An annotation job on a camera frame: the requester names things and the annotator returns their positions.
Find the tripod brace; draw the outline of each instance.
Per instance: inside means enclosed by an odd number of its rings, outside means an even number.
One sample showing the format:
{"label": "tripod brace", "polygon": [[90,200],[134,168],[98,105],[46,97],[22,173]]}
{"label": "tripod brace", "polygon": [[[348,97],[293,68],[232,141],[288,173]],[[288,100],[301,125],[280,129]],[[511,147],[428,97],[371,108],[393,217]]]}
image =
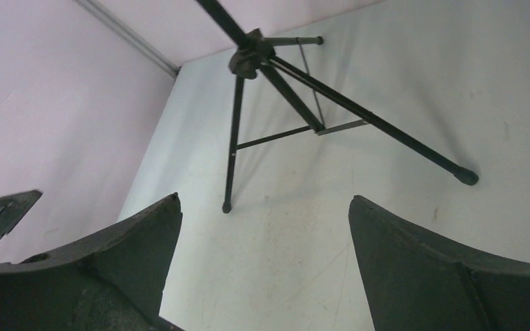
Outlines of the tripod brace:
{"label": "tripod brace", "polygon": [[[307,130],[313,130],[316,134],[323,135],[368,123],[421,154],[426,159],[434,162],[444,170],[450,172],[464,184],[474,185],[478,182],[478,175],[472,170],[463,168],[450,161],[435,150],[420,143],[417,139],[373,114],[371,111],[328,87],[321,81],[313,78],[307,72],[301,71],[275,55],[275,46],[299,45],[301,47],[301,45],[305,44],[320,45],[324,42],[323,38],[265,38],[258,29],[245,34],[217,0],[196,1],[238,46],[237,52],[233,55],[228,64],[230,71],[235,74],[237,78],[235,84],[235,98],[233,102],[233,123],[230,131],[226,190],[224,204],[222,205],[222,211],[224,213],[229,213],[232,210],[230,198],[233,190],[233,177],[235,174],[237,151],[267,141],[287,137],[292,134],[305,132]],[[261,73],[265,75],[277,91],[293,106],[295,111],[308,125],[287,132],[274,134],[273,136],[238,144],[244,81],[245,79],[256,78],[257,70],[260,70]],[[289,84],[287,84],[278,70],[285,72],[290,77],[297,79],[299,82],[312,88],[315,92],[336,102],[336,104],[342,106],[349,112],[352,112],[362,120],[343,124],[334,128],[326,128],[326,126],[318,120],[318,118],[309,110],[308,106],[306,106],[300,97],[293,91]]]}

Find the black tripod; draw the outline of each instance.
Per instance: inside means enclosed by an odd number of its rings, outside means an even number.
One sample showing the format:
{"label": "black tripod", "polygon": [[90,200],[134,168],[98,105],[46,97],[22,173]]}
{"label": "black tripod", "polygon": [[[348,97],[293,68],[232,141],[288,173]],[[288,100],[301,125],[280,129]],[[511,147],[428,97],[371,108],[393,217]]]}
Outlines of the black tripod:
{"label": "black tripod", "polygon": [[[230,203],[230,196],[233,190],[233,177],[235,175],[235,159],[237,151],[243,148],[255,146],[260,143],[272,141],[275,139],[287,137],[292,134],[314,130],[316,134],[328,134],[354,128],[363,124],[371,124],[379,130],[387,133],[389,136],[397,139],[407,147],[415,150],[428,160],[434,162],[453,174],[458,180],[467,185],[474,185],[478,182],[478,175],[458,164],[448,160],[435,150],[425,146],[418,140],[414,139],[407,133],[399,130],[395,126],[381,119],[366,108],[358,105],[344,95],[336,92],[332,88],[323,84],[321,81],[310,76],[308,73],[285,62],[283,59],[275,56],[274,46],[290,46],[304,44],[321,44],[324,40],[321,37],[313,38],[264,38],[261,32],[256,29],[248,34],[238,26],[235,20],[226,12],[217,0],[197,0],[204,10],[216,21],[224,32],[237,44],[238,50],[230,59],[228,67],[233,74],[237,75],[235,85],[235,100],[233,104],[233,125],[230,130],[230,150],[228,154],[228,172],[226,175],[226,191],[224,193],[224,204],[222,211],[229,213],[233,208]],[[249,141],[248,143],[238,144],[239,123],[241,119],[241,104],[243,99],[243,87],[245,79],[254,79],[257,77],[257,69],[275,86],[277,91],[287,100],[297,111],[298,114],[307,122],[307,126],[290,130],[287,132],[274,134],[273,136]],[[326,128],[325,125],[308,109],[308,106],[292,90],[283,77],[276,70],[279,69],[289,76],[297,79],[304,85],[312,88],[315,92],[324,95],[326,98],[336,102],[362,120],[347,123],[334,128]]]}

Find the tripod foot cap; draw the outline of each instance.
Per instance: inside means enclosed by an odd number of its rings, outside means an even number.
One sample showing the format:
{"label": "tripod foot cap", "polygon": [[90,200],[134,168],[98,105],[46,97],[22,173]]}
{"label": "tripod foot cap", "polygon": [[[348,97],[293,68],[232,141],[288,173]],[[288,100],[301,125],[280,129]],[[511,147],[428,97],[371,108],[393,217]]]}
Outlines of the tripod foot cap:
{"label": "tripod foot cap", "polygon": [[233,205],[231,205],[230,202],[229,203],[225,202],[222,204],[222,212],[224,214],[228,214],[232,209],[233,209]]}
{"label": "tripod foot cap", "polygon": [[463,167],[460,167],[458,172],[454,174],[454,177],[458,178],[458,180],[463,182],[464,184],[470,186],[478,182],[478,175],[474,171],[468,170]]}

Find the floor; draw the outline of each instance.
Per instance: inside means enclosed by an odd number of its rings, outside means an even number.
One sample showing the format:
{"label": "floor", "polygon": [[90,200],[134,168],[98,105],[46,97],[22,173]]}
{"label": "floor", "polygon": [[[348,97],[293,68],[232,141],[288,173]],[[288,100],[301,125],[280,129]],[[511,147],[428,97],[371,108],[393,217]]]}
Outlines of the floor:
{"label": "floor", "polygon": [[[373,330],[347,220],[355,194],[530,262],[530,3],[388,0],[283,35],[319,34],[314,76],[481,180],[462,185],[371,126],[305,132],[239,152],[222,214],[232,52],[186,64],[121,213],[179,193],[160,315],[186,330]],[[297,48],[278,53],[301,66]],[[321,104],[330,126],[354,119]],[[241,141],[302,125],[267,81],[246,84]]]}

